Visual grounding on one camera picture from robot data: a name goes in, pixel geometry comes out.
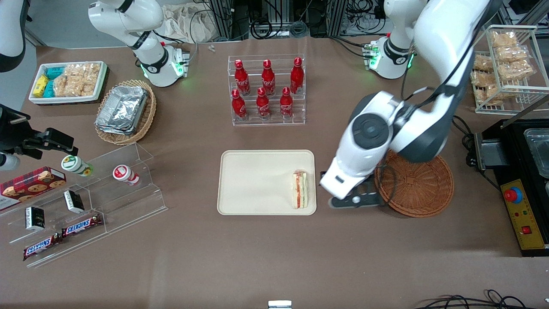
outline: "brown table surface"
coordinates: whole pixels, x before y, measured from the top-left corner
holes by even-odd
[[[154,87],[158,110],[140,141],[154,156],[155,183],[170,210],[95,242],[44,267],[27,269],[21,250],[0,242],[0,304],[10,308],[264,308],[290,299],[295,308],[413,308],[444,294],[483,297],[484,289],[546,307],[547,258],[519,257],[501,193],[465,165],[462,134],[450,131],[442,157],[455,195],[442,214],[404,218],[387,208],[334,210],[317,189],[312,216],[222,216],[216,210],[221,154],[230,149],[309,149],[318,174],[337,149],[350,112],[366,94],[400,93],[401,79],[384,80],[328,39],[246,40],[201,45],[189,77]],[[38,48],[38,63],[102,60],[107,89],[144,79],[129,48]],[[227,56],[305,53],[307,123],[234,128],[227,98]],[[436,85],[420,57],[407,93]],[[471,94],[457,114],[474,131],[500,117],[477,115]],[[49,126],[75,138],[79,156],[116,149],[96,134],[97,104],[38,107],[26,102],[34,129]],[[1,181],[64,155],[21,159]]]

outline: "wicker basket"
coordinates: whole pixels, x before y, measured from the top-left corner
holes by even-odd
[[[453,197],[453,176],[448,164],[440,157],[426,163],[410,163],[393,151],[387,154],[386,164],[395,170],[396,179],[388,168],[384,169],[381,185],[376,169],[376,185],[383,200],[388,201],[396,190],[389,206],[415,218],[432,217],[441,213]]]
[[[143,89],[146,89],[147,91],[147,100],[145,102],[145,108],[143,109],[143,113],[141,114],[141,118],[139,119],[139,124],[137,125],[137,131],[132,135],[121,135],[121,134],[113,134],[113,133],[106,133],[99,128],[96,127],[96,132],[101,137],[102,140],[111,142],[116,145],[128,145],[133,142],[137,142],[138,140],[142,139],[147,131],[150,128],[150,125],[153,123],[154,113],[156,112],[156,98],[154,97],[153,90],[150,88],[149,85],[147,85],[145,82],[140,80],[128,80],[123,81],[118,84],[119,86],[139,86]],[[103,97],[103,100],[101,101],[101,105],[99,106],[99,110],[97,111],[97,115],[101,112],[101,109],[103,109],[103,106],[105,105],[105,101],[109,97],[109,94],[114,89],[114,87],[109,90],[109,92]]]

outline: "red bottle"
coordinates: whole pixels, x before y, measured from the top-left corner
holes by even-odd
[[[282,97],[280,98],[280,114],[282,115],[282,119],[288,120],[292,118],[293,103],[294,103],[294,100],[290,96],[290,88],[288,87],[282,88]]]
[[[237,120],[241,122],[248,120],[246,104],[244,103],[244,99],[240,97],[240,93],[238,92],[238,90],[234,89],[231,95],[233,97],[233,111],[234,114],[237,116]]]
[[[271,117],[271,109],[269,108],[269,98],[265,94],[265,89],[259,87],[257,90],[257,111],[259,112],[259,118],[261,120],[269,120]]]
[[[250,79],[248,78],[248,72],[244,70],[242,60],[235,60],[234,67],[237,68],[237,71],[234,73],[237,88],[240,91],[240,94],[247,96],[250,94]]]
[[[272,96],[275,94],[275,73],[271,69],[271,61],[269,59],[263,61],[263,73],[261,73],[261,79],[263,80],[263,88],[265,88],[265,94]]]
[[[294,67],[290,73],[290,90],[292,93],[300,94],[303,92],[303,78],[305,73],[301,65],[303,64],[303,59],[295,57]]]

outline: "red button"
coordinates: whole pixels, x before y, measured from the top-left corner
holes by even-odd
[[[512,190],[512,189],[505,190],[505,192],[503,193],[503,196],[505,197],[505,200],[507,200],[509,202],[514,202],[518,199],[517,192],[515,190]]]

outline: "cookie box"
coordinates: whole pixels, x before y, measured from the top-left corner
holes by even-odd
[[[66,184],[65,174],[42,167],[0,185],[0,211]]]

